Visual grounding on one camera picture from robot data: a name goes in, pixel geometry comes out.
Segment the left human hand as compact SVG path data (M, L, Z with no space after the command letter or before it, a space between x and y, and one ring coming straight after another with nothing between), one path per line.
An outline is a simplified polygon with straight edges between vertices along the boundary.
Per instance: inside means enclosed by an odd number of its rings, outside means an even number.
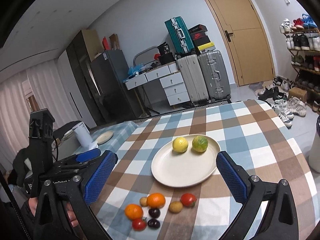
M38 204L37 198L29 198L28 205L29 205L30 211L34 217L35 217L35 213L36 213L37 204ZM75 216L75 213L74 213L70 203L66 204L66 209L67 209L67 214L68 214L68 217L69 217L69 220L71 222L72 227L78 226L79 222Z

